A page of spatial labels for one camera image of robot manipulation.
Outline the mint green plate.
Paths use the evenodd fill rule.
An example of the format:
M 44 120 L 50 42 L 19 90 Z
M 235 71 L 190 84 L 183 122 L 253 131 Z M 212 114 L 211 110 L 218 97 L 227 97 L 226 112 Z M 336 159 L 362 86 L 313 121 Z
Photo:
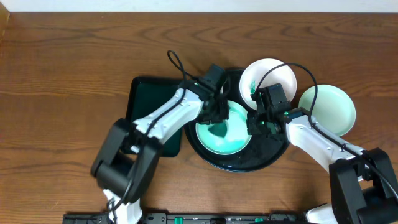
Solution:
M 332 85 L 318 85 L 312 115 L 326 129 L 338 136 L 348 133 L 356 121 L 356 108 L 343 90 Z
M 209 133 L 208 127 L 212 124 L 196 124 L 195 131 L 199 142 L 207 151 L 226 156 L 241 151 L 251 140 L 247 132 L 248 112 L 240 104 L 228 101 L 229 118 L 222 123 L 228 126 L 227 135 L 224 138 Z

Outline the mint green plate front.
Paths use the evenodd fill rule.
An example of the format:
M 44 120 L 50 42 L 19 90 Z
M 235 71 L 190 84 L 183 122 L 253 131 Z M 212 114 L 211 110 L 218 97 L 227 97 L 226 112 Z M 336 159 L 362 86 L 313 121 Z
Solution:
M 196 124 L 195 131 L 199 142 L 207 151 L 226 156 L 241 151 L 251 140 L 247 132 L 248 112 L 240 104 L 228 101 L 229 118 L 222 123 L 228 126 L 227 135 L 224 138 L 209 133 L 208 127 L 212 124 Z

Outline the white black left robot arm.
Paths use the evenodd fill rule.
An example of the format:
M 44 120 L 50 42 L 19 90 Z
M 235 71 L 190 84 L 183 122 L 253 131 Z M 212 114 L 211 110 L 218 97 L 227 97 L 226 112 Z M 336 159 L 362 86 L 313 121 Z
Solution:
M 110 223 L 137 223 L 164 144 L 185 124 L 225 120 L 226 78 L 184 80 L 174 95 L 143 118 L 117 120 L 91 166 L 108 199 Z

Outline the green sponge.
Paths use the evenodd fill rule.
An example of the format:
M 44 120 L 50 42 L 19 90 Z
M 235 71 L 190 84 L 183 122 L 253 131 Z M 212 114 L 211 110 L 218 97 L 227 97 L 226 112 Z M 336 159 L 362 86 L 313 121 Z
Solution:
M 224 138 L 227 135 L 228 126 L 226 123 L 216 123 L 209 126 L 208 131 L 214 136 Z

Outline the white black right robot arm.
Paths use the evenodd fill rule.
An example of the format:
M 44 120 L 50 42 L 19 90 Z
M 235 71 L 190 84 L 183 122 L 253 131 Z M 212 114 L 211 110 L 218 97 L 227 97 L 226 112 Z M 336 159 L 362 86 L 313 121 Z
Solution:
M 367 151 L 318 124 L 303 108 L 271 106 L 248 113 L 249 134 L 280 136 L 300 148 L 329 174 L 331 203 L 305 212 L 309 223 L 394 223 L 397 179 L 389 156 Z

